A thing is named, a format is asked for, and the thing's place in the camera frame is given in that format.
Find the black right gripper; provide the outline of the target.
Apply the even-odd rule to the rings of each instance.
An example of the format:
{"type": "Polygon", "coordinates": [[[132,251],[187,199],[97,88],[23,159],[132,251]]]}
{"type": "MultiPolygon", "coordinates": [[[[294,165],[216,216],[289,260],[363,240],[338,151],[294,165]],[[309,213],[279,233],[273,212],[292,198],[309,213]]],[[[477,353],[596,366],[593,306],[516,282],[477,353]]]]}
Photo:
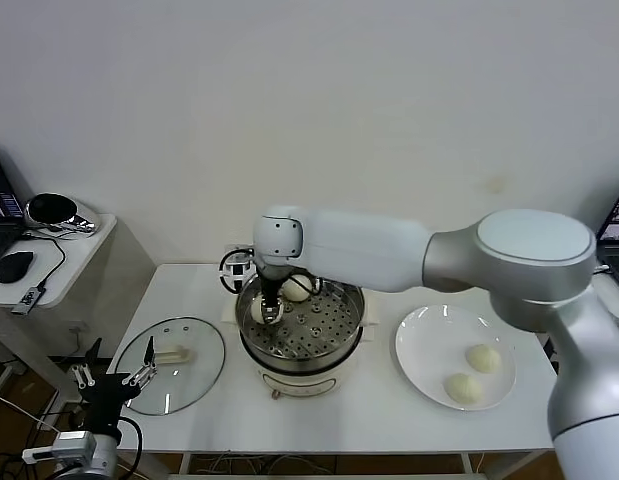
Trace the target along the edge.
{"type": "Polygon", "coordinates": [[[283,313],[283,301],[278,298],[284,284],[283,267],[259,267],[262,300],[262,319],[265,325],[276,323],[283,313]]]}

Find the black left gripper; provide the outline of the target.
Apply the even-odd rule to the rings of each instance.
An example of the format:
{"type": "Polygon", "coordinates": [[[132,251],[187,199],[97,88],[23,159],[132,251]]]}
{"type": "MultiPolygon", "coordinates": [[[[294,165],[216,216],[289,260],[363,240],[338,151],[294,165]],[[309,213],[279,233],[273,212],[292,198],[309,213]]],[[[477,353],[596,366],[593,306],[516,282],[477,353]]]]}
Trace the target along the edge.
{"type": "Polygon", "coordinates": [[[142,366],[135,372],[125,375],[100,375],[96,379],[91,367],[98,358],[101,338],[97,338],[86,351],[83,361],[71,366],[71,373],[79,387],[81,397],[89,404],[82,427],[94,435],[106,435],[120,440],[122,433],[118,422],[123,405],[139,395],[139,387],[144,387],[155,376],[154,337],[150,336],[142,366]]]}

